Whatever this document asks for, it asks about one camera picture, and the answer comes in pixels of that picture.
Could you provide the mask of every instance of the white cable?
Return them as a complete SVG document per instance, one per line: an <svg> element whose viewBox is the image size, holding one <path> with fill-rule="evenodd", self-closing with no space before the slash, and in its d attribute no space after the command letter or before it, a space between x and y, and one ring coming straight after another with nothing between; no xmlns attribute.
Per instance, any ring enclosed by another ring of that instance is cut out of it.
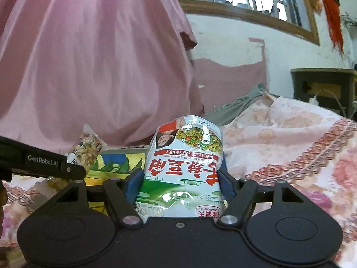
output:
<svg viewBox="0 0 357 268"><path fill-rule="evenodd" d="M352 112L351 116L349 117L350 119L353 118L353 115L356 113L356 111L357 111L357 106L353 109L353 112Z"/></svg>
<svg viewBox="0 0 357 268"><path fill-rule="evenodd" d="M333 92L331 92L330 90L325 90L325 89L319 90L319 91L317 91L317 93L315 94L315 97L314 97L314 98L316 99L316 98L317 98L317 94L318 94L319 92L321 92L321 91L325 91L325 92L328 92L328 93L330 93L331 95L333 95L333 97L335 98L337 104L340 106L340 109L341 109L341 111L342 111L343 116L347 118L345 109L342 107L342 105L341 105L341 103L340 103L340 100L339 100L339 99L336 97L336 95L335 95Z"/></svg>

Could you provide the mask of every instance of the dark wooden furniture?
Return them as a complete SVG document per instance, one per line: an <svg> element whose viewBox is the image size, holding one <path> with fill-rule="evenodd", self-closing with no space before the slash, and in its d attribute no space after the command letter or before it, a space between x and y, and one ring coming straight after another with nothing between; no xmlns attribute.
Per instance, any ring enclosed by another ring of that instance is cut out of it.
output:
<svg viewBox="0 0 357 268"><path fill-rule="evenodd" d="M294 98L308 102L321 89L332 91L350 117L355 100L355 82L357 71L353 69L292 69ZM335 98L327 92L317 95L319 106L340 111Z"/></svg>

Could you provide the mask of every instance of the window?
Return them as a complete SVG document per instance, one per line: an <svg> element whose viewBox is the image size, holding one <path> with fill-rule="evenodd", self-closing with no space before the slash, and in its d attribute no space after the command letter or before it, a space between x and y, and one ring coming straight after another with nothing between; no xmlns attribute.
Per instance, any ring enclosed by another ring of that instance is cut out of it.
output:
<svg viewBox="0 0 357 268"><path fill-rule="evenodd" d="M180 0L180 3L186 13L235 17L319 44L308 0Z"/></svg>

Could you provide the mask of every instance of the snack bag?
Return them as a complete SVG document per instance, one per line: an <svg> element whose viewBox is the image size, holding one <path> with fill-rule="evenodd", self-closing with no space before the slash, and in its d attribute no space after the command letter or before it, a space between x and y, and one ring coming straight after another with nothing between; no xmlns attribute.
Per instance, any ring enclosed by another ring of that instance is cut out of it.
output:
<svg viewBox="0 0 357 268"><path fill-rule="evenodd" d="M106 143L98 137L88 124L85 124L81 137L66 154L67 162L82 165L88 173L99 152L107 149Z"/></svg>
<svg viewBox="0 0 357 268"><path fill-rule="evenodd" d="M145 178L135 209L149 216L213 217L223 199L217 170L223 156L219 127L196 116L160 126L145 160Z"/></svg>

